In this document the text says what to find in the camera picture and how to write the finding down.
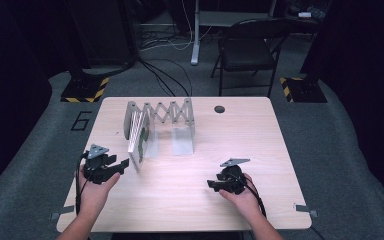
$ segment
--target black curtain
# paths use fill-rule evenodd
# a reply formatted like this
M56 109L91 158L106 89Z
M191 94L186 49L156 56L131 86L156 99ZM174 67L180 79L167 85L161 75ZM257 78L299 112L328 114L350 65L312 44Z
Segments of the black curtain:
M384 1L333 1L302 71L342 101L368 167L384 186Z
M86 65L83 50L76 48L81 44L63 0L52 4L66 19L64 31ZM0 174L46 109L52 94L48 79L66 71L51 40L43 6L42 1L0 0Z

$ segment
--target forearm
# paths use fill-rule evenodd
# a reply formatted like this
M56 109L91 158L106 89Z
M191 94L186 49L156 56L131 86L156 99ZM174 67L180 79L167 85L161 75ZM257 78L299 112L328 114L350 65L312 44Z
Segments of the forearm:
M61 233L58 240L85 240L88 239L93 224L98 217L79 214Z
M252 228L256 240L266 239L283 239L282 236L274 229L270 222L261 214L256 213L246 217L249 225Z

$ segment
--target table leg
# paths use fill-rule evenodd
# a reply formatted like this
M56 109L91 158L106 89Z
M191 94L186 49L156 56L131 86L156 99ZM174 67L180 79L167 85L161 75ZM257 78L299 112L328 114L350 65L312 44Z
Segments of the table leg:
M199 57L199 0L195 0L195 39L193 42L191 64L197 65Z

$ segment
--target desk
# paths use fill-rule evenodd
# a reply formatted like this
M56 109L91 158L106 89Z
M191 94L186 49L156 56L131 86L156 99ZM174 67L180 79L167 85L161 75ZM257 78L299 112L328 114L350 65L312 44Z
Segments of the desk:
M128 101L138 106L150 102L169 105L184 98L105 98L85 147L97 144L128 158L128 141L123 121ZM220 164L229 158L249 158L240 165L250 174L262 198L268 220L276 229L306 229L308 213L297 212L294 204L305 205L273 107L265 97L193 97L195 117L194 154L173 156L171 123L159 125L159 154L144 160L141 172L133 164L125 169L111 190L94 232L192 232L241 231L250 227L234 206L207 185L216 179ZM226 111L216 113L214 107ZM74 205L72 183L64 206ZM60 216L63 231L75 213Z
M199 0L195 0L195 35L192 50L191 64L197 65L199 58L199 27L200 26L219 26L230 27L233 24L246 20L268 18L273 16L273 11L277 0L271 0L270 11L268 13L243 13L243 12L213 12L200 11Z

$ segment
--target wire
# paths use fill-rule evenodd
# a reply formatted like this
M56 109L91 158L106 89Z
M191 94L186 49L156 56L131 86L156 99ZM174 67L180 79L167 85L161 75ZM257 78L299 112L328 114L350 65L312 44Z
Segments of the wire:
M145 40L140 44L141 51L152 49L154 47L163 46L163 45L156 45L160 42L170 42L171 45L175 44L174 41L182 40L184 39L181 37L179 33L168 33L166 32L168 28L164 31L147 31L142 35L142 38ZM164 37L158 37L159 34L171 34L170 36L164 36Z
M188 92L186 91L186 89L185 89L184 87L182 87L182 88L183 88L183 90L186 92L186 95L187 95L187 96L193 96L193 94L192 94L192 82L191 82L191 79L189 78L188 73L186 72L185 68L184 68L182 65L180 65L180 64L178 64L178 63L176 63L176 62L174 62L174 61L172 61L172 60L169 60L169 59L153 58L153 59L148 59L148 61L168 61L168 62L171 62L171 63L177 65L178 67L180 67L180 68L183 70L183 72L185 73L186 79L188 79L188 82L189 82L189 88L190 88L190 94L188 94Z
M317 231L313 226L311 226L310 227L311 229L313 229L313 231L317 234L317 235L319 235L319 237L320 237L320 239L325 239L324 237L323 237L323 235L319 232L319 231Z
M167 86L167 84L164 82L164 80L158 75L158 73L156 73L154 71L154 69L152 69L150 66L148 66L148 63L143 61L142 59L139 59L138 60L146 69L148 69L150 72L152 72L155 77L157 78L157 82L158 84L160 85L161 89L168 95L170 96L170 94L161 86L161 83L164 84L164 86L170 91L170 93L172 94L173 97L175 97L173 91L171 91L171 89Z
M216 12L218 12L218 10L219 10L219 7L220 7L220 0L218 0L218 2L217 2L217 8L216 8ZM211 30L211 28L212 28L213 26L210 26L209 28L208 28L208 30L199 38L199 40L201 41L201 39L203 39L204 37L205 37L205 35L207 35L207 33Z
M257 202L258 202L258 205L260 206L260 210L261 210L261 213L264 215L264 217L266 217L266 210L264 208L264 204L263 204L263 201L261 200L259 194L258 194L258 191L257 191L257 188L255 187L254 183L247 177L245 177L246 180L248 180L252 186L255 188L255 191L250 187L248 186L248 184L244 181L242 181L242 179L236 177L235 175L233 175L232 173L230 172L227 172L227 174L229 174L230 176L234 177L237 181L239 181L240 183L242 183L242 185L244 185L246 188L248 188L248 190L255 196L255 198L257 199Z
M170 46L173 47L176 50L182 51L182 50L185 50L186 48L188 48L194 42L193 41L193 35L192 35L192 27L191 27L191 23L189 21L187 13L186 13L186 7L185 7L184 0L182 0L182 7L183 7L183 12L185 13L186 21L187 21L188 27L189 27L189 33L190 33L189 42L187 42L187 43L174 43L170 39L168 39L168 40L166 40L166 42L169 42L170 44L152 46L152 47L149 47L149 48L141 49L141 51L146 51L146 50L154 49L154 48L157 48L157 47L170 47ZM182 48L177 48L176 47L176 46L180 46L180 45L186 45L186 46L184 46Z
M168 59L154 59L154 60L165 60L165 61L170 61L170 62L172 62L172 63L178 65L177 63L175 63L175 62L173 62L173 61L171 61L171 60L168 60ZM168 91L171 93L171 95L172 95L173 97L175 97L176 95L173 93L173 91L168 87L168 85L165 83L165 81L160 77L160 75L158 75L158 73L157 73L155 70L157 70L158 72L160 72L160 73L166 75L168 78L170 78L171 80L173 80L175 83L177 83L177 84L178 84L178 85L185 91L186 96L188 96L188 97L190 96L190 94L188 93L188 91L186 90L186 88L185 88L179 81L177 81L176 79L174 79L174 78L173 78L172 76L170 76L169 74L167 74L167 73L164 72L163 70L157 68L156 66L154 66L154 65L152 65L152 64L150 64L150 63L144 61L143 59L139 59L139 62L140 62L145 68L147 68L149 71L151 71L151 72L155 75L155 77L157 78L158 84L160 84L160 83L163 83L163 84L164 84L164 86L168 89ZM186 73L185 70L184 70L184 72L185 72L185 74L186 74L186 76L187 76L187 79L188 79L188 81L189 81L190 88L191 88L191 93L192 93L192 84L191 84L191 82L190 82L189 76L187 75L187 73ZM167 92L165 91L165 89L161 86L161 84L160 84L160 87L163 89L163 91L164 91L168 96L170 96L170 94L167 93Z
M78 159L77 161L77 166L76 166L76 214L78 215L79 212L80 212L80 205L81 205L81 200L82 200L82 193L83 193L83 190L86 186L86 183L89 181L89 179L92 177L93 173L95 171L92 172L92 174L90 174L86 180L86 182L83 184L83 187L82 187L82 190L80 191L80 179L79 179L79 175L80 175L80 164L82 162L82 159L83 158L86 158L87 155L88 155L89 151L86 151L85 153L83 153L82 155L80 155L80 158Z

